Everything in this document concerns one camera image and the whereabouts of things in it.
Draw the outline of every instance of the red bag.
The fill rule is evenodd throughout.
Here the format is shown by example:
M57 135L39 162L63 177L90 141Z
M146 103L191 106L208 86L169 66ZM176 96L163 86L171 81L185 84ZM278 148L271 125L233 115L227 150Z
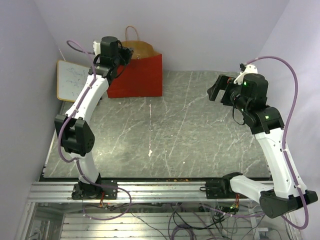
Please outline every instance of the red bag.
M136 32L137 40L128 41L128 28ZM162 54L154 51L152 45L140 41L138 31L133 26L125 29L122 45L133 48L130 63L124 72L113 80L107 93L109 98L161 97L163 89Z

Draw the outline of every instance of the marble table top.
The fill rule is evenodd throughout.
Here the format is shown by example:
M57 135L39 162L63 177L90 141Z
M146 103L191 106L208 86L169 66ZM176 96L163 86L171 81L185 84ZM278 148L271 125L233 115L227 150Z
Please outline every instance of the marble table top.
M92 154L101 176L194 178L241 172L247 177L269 177L250 129L233 120L231 107L209 101L207 89L219 74L166 71L163 97L111 99L105 94L90 121L95 135ZM71 105L65 102L61 112ZM238 111L235 117L242 121ZM60 159L56 134L44 176L78 177L75 164Z

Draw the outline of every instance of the gray wall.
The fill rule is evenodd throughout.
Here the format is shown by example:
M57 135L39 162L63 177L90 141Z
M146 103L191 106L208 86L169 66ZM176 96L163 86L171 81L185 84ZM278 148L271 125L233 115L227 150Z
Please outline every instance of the gray wall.
M238 70L259 54L288 1L35 0L68 61L89 64L66 40L91 50L93 39L123 41L125 27L134 25L163 53L165 69L220 71Z
M33 0L0 1L0 233L14 238L60 105L58 47Z
M302 179L310 190L320 194L320 1L291 0L260 56L275 55L287 60L299 80L296 109L291 120L287 142ZM260 60L258 70L269 80L268 103L277 107L287 119L294 94L294 80L282 63ZM311 204L310 223L304 239L319 239L320 203ZM304 223L302 210L298 220Z

